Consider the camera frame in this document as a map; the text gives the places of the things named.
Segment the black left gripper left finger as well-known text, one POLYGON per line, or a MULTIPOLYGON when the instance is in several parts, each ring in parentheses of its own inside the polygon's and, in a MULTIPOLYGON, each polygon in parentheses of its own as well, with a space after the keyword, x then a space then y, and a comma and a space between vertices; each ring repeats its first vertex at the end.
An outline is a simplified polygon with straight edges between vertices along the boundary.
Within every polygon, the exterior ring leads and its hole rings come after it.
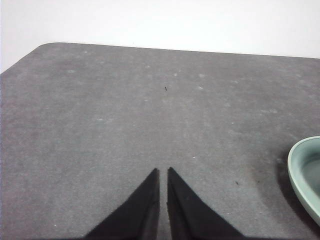
POLYGON ((160 171, 155 168, 87 238, 156 238, 160 215, 160 171))

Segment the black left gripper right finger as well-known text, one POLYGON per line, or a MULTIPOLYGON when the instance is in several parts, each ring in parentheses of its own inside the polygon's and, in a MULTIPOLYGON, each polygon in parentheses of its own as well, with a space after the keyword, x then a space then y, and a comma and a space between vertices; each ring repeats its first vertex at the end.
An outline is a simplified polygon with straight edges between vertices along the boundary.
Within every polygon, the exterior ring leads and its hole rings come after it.
POLYGON ((173 238, 244 237, 206 205, 172 167, 167 171, 167 211, 173 238))

